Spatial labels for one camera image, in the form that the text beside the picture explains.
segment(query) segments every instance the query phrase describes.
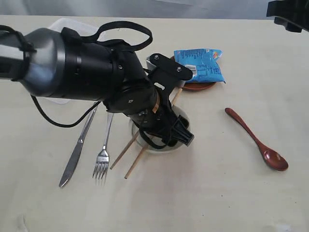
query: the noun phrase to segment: chopsticks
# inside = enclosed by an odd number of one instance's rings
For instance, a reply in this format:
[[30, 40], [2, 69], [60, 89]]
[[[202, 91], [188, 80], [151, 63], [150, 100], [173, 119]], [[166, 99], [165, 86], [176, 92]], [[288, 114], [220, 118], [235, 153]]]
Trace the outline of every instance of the chopsticks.
[[[175, 97], [173, 98], [171, 105], [173, 106], [177, 99], [179, 98], [181, 92], [183, 91], [182, 88], [178, 89], [178, 92], [176, 93]], [[139, 131], [137, 131], [132, 139], [127, 143], [127, 145], [125, 146], [125, 148], [122, 150], [122, 152], [119, 154], [119, 156], [116, 158], [116, 160], [114, 161], [114, 163], [111, 165], [111, 169], [114, 168], [114, 166], [118, 163], [118, 161], [122, 158], [122, 156], [125, 154], [125, 152], [130, 148], [130, 146], [133, 144], [133, 142], [136, 140], [136, 138], [139, 135]], [[130, 176], [131, 172], [133, 171], [133, 169], [135, 168], [135, 166], [138, 164], [138, 162], [140, 161], [140, 159], [142, 158], [144, 152], [147, 150], [149, 144], [146, 144], [141, 151], [139, 152], [139, 154], [137, 155], [137, 157], [135, 158], [133, 164], [131, 165], [130, 169], [128, 170], [128, 172], [125, 175], [125, 179], [128, 179], [128, 177]]]

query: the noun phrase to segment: fork handle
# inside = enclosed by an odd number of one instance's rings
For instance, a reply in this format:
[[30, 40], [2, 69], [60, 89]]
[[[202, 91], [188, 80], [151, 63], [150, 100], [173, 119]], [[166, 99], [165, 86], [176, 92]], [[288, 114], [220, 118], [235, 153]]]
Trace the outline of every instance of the fork handle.
[[111, 125], [112, 125], [112, 117], [114, 116], [113, 113], [107, 113], [107, 124], [106, 124], [106, 129], [105, 129], [105, 141], [103, 144], [103, 147], [107, 147], [107, 142], [108, 138], [110, 136], [110, 130], [111, 130]]

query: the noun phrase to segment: fork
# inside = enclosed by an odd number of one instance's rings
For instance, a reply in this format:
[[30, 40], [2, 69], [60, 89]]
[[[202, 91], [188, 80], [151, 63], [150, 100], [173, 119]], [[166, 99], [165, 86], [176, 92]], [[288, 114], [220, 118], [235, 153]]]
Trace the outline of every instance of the fork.
[[97, 161], [95, 164], [95, 168], [92, 173], [92, 178], [96, 176], [96, 179], [102, 179], [104, 174], [107, 174], [108, 165], [110, 162], [110, 157], [107, 152], [107, 142], [110, 135], [111, 125], [112, 125], [112, 117], [114, 116], [113, 113], [107, 114], [107, 124], [106, 124], [106, 130], [105, 130], [105, 141], [103, 144], [103, 148], [100, 151], [100, 153], [97, 156]]

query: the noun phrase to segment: blue snack bag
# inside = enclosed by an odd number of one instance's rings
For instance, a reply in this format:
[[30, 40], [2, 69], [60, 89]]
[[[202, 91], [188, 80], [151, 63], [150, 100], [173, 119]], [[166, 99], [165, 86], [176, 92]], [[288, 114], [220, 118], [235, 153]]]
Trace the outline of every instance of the blue snack bag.
[[217, 60], [222, 51], [217, 49], [192, 49], [174, 51], [175, 61], [189, 68], [193, 77], [187, 83], [225, 82]]

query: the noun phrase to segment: spoon handle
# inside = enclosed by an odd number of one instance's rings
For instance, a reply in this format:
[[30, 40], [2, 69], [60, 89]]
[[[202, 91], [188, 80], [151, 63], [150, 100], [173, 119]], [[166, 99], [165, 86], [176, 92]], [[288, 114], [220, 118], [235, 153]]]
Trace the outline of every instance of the spoon handle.
[[246, 125], [246, 123], [242, 120], [242, 118], [231, 108], [225, 108], [225, 112], [231, 116], [231, 118], [233, 118], [235, 121], [237, 121], [246, 131], [247, 133], [251, 136], [251, 138], [253, 138], [253, 140], [255, 141], [255, 143], [258, 146], [264, 146], [261, 141], [259, 141], [256, 136], [253, 134], [253, 132], [249, 129], [249, 127]]

